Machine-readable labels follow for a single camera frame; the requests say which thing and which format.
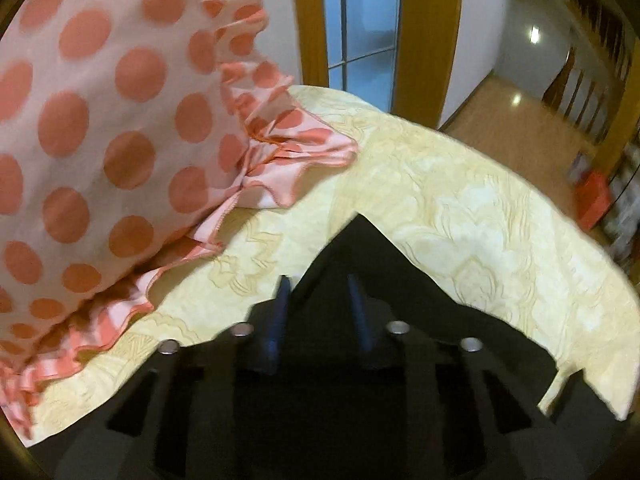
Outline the wooden stair railing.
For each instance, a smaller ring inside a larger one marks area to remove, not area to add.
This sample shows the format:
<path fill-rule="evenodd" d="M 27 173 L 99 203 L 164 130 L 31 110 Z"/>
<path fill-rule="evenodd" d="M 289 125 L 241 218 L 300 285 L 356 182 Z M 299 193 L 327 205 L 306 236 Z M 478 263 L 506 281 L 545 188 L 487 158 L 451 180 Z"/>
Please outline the wooden stair railing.
<path fill-rule="evenodd" d="M 563 0 L 574 38 L 542 96 L 588 138 L 611 177 L 639 130 L 639 0 Z"/>

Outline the cream patterned bed cover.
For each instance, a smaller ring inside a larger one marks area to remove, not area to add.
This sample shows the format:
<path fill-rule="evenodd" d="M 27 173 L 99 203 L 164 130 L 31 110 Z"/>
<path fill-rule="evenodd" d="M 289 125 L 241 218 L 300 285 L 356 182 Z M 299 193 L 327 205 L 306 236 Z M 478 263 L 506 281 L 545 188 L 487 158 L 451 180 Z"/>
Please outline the cream patterned bed cover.
<path fill-rule="evenodd" d="M 546 348 L 566 378 L 583 372 L 625 417 L 639 381 L 639 299 L 618 266 L 533 185 L 472 148 L 376 110 L 351 94 L 298 86 L 314 114 L 354 138 L 348 169 L 308 171 L 288 209 L 232 211 L 221 254 L 168 271 L 154 311 L 76 375 L 44 389 L 32 443 L 108 400 L 164 339 L 198 344 L 298 281 L 356 214 L 366 216 L 454 301 L 501 318 Z"/>

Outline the wood framed glass window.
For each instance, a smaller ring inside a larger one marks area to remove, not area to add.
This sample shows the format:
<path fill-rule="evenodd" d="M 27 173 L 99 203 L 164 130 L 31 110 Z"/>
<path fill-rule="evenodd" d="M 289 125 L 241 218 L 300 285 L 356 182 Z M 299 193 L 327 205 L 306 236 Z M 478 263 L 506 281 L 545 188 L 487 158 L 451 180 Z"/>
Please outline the wood framed glass window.
<path fill-rule="evenodd" d="M 302 81 L 435 128 L 462 0 L 294 0 Z"/>

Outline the red box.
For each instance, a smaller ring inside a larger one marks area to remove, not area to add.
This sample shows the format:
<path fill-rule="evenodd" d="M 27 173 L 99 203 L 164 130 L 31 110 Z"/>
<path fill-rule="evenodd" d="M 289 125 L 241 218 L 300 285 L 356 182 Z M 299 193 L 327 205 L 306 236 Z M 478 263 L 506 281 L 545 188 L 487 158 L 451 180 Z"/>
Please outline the red box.
<path fill-rule="evenodd" d="M 587 171 L 575 186 L 577 224 L 590 231 L 611 207 L 612 195 L 608 178 L 597 170 Z"/>

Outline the pink polka dot pillow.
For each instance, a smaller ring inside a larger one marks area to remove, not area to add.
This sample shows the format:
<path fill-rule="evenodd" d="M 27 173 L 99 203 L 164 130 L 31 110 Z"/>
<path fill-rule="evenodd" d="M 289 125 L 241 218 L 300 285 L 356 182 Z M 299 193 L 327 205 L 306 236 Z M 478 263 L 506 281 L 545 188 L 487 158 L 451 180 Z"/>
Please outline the pink polka dot pillow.
<path fill-rule="evenodd" d="M 239 206 L 287 207 L 357 145 L 260 54 L 262 0 L 26 0 L 1 40 L 1 407 L 22 436 L 45 384 L 216 255 Z"/>

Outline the black pants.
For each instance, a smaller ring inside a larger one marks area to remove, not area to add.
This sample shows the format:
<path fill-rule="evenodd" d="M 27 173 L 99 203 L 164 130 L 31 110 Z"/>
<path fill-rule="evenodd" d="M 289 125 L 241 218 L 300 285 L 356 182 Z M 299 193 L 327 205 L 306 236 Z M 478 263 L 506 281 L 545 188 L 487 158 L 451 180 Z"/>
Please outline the black pants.
<path fill-rule="evenodd" d="M 295 287 L 286 324 L 290 424 L 306 439 L 386 448 L 381 440 L 392 412 L 361 364 L 349 276 L 366 295 L 441 344 L 477 338 L 532 395 L 536 408 L 556 366 L 547 350 L 506 322 L 452 300 L 414 266 L 367 218 L 356 217 L 322 249 Z M 582 373 L 570 375 L 549 422 L 585 465 L 623 437 L 616 418 Z"/>

